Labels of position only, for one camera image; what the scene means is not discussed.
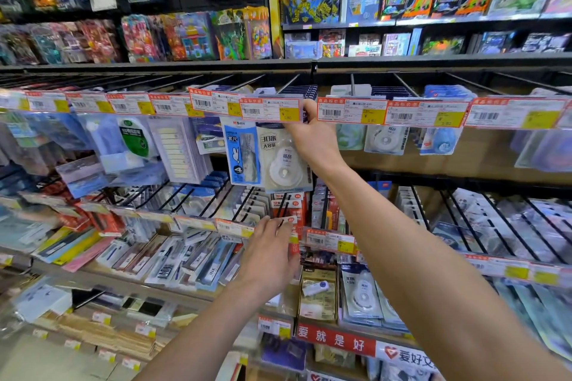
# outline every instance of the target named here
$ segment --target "hand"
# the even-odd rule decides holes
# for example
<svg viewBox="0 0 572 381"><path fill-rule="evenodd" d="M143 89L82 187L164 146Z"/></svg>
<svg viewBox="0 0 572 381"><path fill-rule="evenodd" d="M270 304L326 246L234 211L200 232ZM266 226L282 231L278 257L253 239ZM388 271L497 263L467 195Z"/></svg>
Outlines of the hand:
<svg viewBox="0 0 572 381"><path fill-rule="evenodd" d="M291 233L292 223L266 216L256 225L248 241L234 282L251 290L259 305L284 291L299 268L299 254L288 259Z"/></svg>
<svg viewBox="0 0 572 381"><path fill-rule="evenodd" d="M336 124L318 121L318 105L314 100L304 100L308 124L284 124L292 135L298 154L308 162L315 174L322 179L347 167L338 149Z"/></svg>

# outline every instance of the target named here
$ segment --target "red sign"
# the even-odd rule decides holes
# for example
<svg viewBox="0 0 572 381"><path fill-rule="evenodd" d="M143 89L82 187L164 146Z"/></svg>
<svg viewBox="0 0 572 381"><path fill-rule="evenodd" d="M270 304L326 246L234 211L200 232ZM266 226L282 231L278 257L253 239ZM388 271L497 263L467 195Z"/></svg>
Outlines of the red sign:
<svg viewBox="0 0 572 381"><path fill-rule="evenodd" d="M296 338L301 341L321 343L360 355L375 357L375 340L351 333L328 330L311 324L298 323Z"/></svg>

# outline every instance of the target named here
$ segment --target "forearm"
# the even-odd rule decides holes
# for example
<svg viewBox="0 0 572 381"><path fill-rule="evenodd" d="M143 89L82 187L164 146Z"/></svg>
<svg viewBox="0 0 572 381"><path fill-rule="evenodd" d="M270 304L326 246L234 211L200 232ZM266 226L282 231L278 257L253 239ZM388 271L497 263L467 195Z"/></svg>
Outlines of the forearm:
<svg viewBox="0 0 572 381"><path fill-rule="evenodd" d="M350 168L322 177L380 288L448 381L504 381L515 372L520 379L537 379L546 377L547 367L561 370L551 376L564 379L563 366L554 364L458 253Z"/></svg>
<svg viewBox="0 0 572 381"><path fill-rule="evenodd" d="M212 381L260 302L247 284L231 282L147 365L136 381Z"/></svg>

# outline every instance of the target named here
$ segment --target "floor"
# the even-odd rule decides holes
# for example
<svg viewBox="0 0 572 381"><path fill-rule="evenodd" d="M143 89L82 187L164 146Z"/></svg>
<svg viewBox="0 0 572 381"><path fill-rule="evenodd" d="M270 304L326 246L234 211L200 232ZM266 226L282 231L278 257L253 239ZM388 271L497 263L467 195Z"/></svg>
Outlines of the floor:
<svg viewBox="0 0 572 381"><path fill-rule="evenodd" d="M131 381L137 373L30 334L0 341L0 381Z"/></svg>

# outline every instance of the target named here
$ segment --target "red heart logo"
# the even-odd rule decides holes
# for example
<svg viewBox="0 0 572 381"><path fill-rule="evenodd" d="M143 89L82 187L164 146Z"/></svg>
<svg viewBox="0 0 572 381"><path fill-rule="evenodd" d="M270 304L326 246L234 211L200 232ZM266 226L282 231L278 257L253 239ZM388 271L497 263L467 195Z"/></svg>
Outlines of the red heart logo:
<svg viewBox="0 0 572 381"><path fill-rule="evenodd" d="M391 346L386 346L386 354L390 359L394 359L399 355L399 350L397 348L393 348Z"/></svg>

